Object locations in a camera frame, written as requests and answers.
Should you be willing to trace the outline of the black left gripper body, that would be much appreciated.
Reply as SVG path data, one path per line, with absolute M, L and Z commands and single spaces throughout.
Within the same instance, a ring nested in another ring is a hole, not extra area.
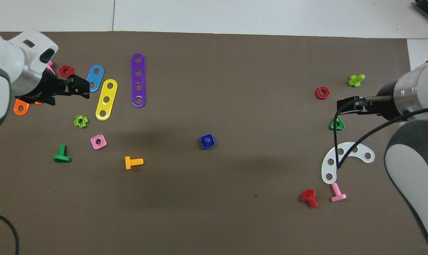
M 67 86 L 62 79 L 59 79 L 52 71 L 45 70 L 39 84 L 31 92 L 15 96 L 15 98 L 29 104 L 38 102 L 55 106 L 55 96 L 71 96 L 66 89 Z

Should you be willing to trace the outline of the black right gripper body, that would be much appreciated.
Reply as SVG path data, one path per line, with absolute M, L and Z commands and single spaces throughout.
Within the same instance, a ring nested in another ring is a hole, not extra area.
M 390 100 L 375 102 L 377 116 L 381 116 L 386 120 L 392 120 L 396 117 L 401 116 L 401 113 L 397 110 L 393 99 L 396 83 L 397 82 L 391 82 L 384 85 L 376 95 L 390 97 Z

